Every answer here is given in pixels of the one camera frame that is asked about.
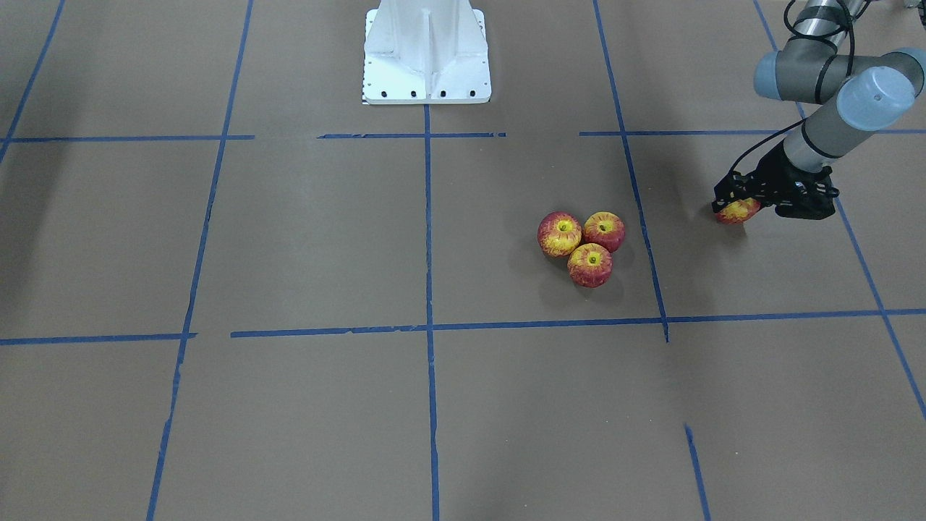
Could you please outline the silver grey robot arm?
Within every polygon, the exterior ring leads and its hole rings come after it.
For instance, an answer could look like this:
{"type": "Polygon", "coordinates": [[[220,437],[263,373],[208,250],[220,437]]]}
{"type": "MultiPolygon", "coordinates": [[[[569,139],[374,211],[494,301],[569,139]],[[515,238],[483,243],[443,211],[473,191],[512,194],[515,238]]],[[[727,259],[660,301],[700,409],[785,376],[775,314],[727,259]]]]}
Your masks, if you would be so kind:
{"type": "Polygon", "coordinates": [[[829,218],[839,195],[831,182],[833,163],[896,123],[922,95],[922,49],[840,53],[841,43],[854,43],[854,23],[866,6],[808,1],[796,17],[783,15],[789,40],[755,66],[755,92],[817,109],[778,132],[780,142],[753,171],[728,170],[714,188],[711,207],[718,221],[740,224],[764,208],[790,219],[829,218]]]}

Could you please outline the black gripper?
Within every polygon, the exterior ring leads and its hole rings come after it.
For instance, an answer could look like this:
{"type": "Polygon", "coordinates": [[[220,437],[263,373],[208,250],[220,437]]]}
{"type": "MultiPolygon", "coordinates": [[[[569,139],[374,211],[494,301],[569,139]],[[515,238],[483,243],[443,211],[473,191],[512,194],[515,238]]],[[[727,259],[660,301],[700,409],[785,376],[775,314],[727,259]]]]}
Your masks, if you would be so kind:
{"type": "Polygon", "coordinates": [[[714,187],[712,210],[718,215],[755,215],[757,199],[811,199],[833,197],[829,171],[805,171],[793,165],[781,141],[757,162],[751,174],[728,171],[714,187]]]}

